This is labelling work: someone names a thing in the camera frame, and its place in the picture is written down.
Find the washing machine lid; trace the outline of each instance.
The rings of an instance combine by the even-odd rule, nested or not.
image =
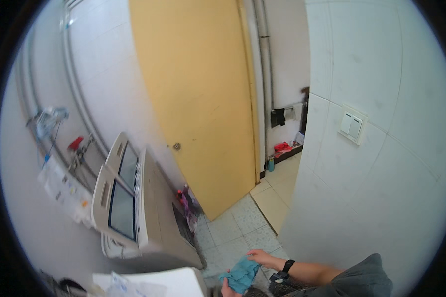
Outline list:
[[[105,164],[111,172],[119,175],[129,188],[135,188],[139,154],[124,132],[121,132],[114,141]]]
[[[97,177],[91,208],[91,219],[97,230],[126,247],[139,249],[134,193],[105,165]]]

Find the washing machine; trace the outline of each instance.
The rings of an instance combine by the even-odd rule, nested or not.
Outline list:
[[[108,258],[142,271],[202,269],[184,210],[152,153],[119,134],[94,190],[91,218]]]

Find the person's arm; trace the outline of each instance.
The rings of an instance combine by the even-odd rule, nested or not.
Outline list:
[[[252,249],[247,255],[248,260],[253,260],[266,268],[280,271],[284,268],[287,259],[275,258],[261,249]],[[316,263],[295,262],[289,269],[289,275],[293,278],[312,286],[323,286],[330,283],[334,277],[344,270]]]

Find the baseboard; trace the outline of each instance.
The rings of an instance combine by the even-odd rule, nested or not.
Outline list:
[[[303,151],[303,145],[302,145],[302,146],[298,146],[298,147],[292,149],[291,151],[285,152],[285,153],[282,154],[281,157],[279,157],[279,158],[274,158],[274,164],[277,164],[277,163],[279,163],[279,162],[281,162],[281,161],[284,161],[284,160],[287,159],[287,158],[291,158],[292,156],[294,156],[295,154],[297,154],[297,153],[299,153],[299,152],[301,152],[301,151]],[[268,165],[267,162],[265,162],[265,163],[264,163],[264,170],[267,170],[267,169],[268,169],[268,168],[267,168],[267,165]],[[262,179],[262,178],[265,176],[265,174],[264,174],[264,175],[261,177],[261,174],[262,174],[262,172],[259,173],[259,178],[260,178],[260,179]]]

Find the light switch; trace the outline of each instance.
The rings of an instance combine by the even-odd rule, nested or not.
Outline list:
[[[368,123],[368,121],[368,115],[361,113],[360,111],[357,111],[346,104],[343,104],[339,133],[357,145],[360,145],[363,132],[365,130],[365,125]]]
[[[342,118],[342,124],[340,124],[340,130],[348,134],[350,132],[350,126],[353,122],[352,115],[345,113]]]
[[[362,120],[360,120],[356,116],[353,116],[352,118],[353,120],[350,124],[349,135],[357,139],[359,137],[359,131],[360,131],[360,126],[362,125]]]

